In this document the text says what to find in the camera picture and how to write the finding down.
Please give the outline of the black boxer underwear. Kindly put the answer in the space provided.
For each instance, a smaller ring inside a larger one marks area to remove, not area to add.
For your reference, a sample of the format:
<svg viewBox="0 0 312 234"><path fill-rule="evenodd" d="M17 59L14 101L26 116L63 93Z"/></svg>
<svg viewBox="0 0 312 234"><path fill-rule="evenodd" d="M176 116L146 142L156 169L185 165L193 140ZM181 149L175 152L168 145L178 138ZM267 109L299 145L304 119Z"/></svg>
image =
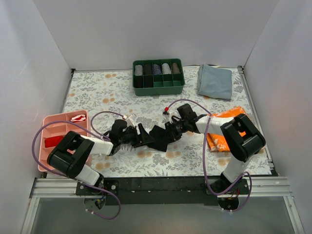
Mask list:
<svg viewBox="0 0 312 234"><path fill-rule="evenodd" d="M155 125L149 132L149 135L154 139L152 143L148 143L149 148L157 151L166 152L168 144L174 142L172 134L167 130Z"/></svg>

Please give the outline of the orange white patterned cloth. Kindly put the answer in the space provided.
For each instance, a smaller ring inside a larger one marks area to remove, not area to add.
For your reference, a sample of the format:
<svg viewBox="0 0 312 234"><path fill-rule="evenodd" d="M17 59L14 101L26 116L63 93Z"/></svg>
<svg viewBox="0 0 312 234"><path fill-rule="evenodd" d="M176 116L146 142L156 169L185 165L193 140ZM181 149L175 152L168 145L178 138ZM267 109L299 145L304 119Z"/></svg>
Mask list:
<svg viewBox="0 0 312 234"><path fill-rule="evenodd" d="M247 114L241 106L234 107L222 113L215 113L213 117L235 117L239 114ZM218 152L229 152L230 148L226 142L225 137L216 134L207 134L207 142L209 150Z"/></svg>

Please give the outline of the light blue cloth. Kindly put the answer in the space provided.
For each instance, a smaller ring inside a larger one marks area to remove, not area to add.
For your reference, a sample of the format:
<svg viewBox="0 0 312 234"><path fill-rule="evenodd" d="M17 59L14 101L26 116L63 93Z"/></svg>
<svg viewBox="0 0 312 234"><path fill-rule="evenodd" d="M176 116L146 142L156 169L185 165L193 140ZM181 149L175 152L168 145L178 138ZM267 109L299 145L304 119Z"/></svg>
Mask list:
<svg viewBox="0 0 312 234"><path fill-rule="evenodd" d="M232 71L206 64L199 67L197 93L210 98L232 99Z"/></svg>

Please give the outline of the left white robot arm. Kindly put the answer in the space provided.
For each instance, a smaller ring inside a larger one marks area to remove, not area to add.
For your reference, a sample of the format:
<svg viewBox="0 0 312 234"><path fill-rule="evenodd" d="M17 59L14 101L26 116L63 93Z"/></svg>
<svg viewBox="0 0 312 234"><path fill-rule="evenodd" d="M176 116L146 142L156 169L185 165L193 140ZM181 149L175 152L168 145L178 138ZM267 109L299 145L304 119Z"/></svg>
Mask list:
<svg viewBox="0 0 312 234"><path fill-rule="evenodd" d="M118 119L108 134L109 141L80 135L69 131L47 158L48 165L66 175L68 178L87 184L93 195L103 191L103 176L86 164L89 155L114 155L122 144L140 147L154 143L142 124L129 126L125 120Z"/></svg>

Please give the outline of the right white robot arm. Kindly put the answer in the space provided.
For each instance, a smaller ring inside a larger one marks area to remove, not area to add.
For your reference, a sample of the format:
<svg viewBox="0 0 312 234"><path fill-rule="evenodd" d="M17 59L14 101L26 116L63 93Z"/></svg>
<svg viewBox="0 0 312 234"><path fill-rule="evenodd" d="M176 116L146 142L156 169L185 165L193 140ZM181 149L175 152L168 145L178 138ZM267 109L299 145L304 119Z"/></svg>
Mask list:
<svg viewBox="0 0 312 234"><path fill-rule="evenodd" d="M180 117L171 115L171 121L165 124L168 139L176 141L187 131L225 138L232 158L220 176L220 187L227 194L233 193L238 188L237 179L242 176L251 158L266 145L263 135L245 114L235 117L198 116L187 103L177 110Z"/></svg>

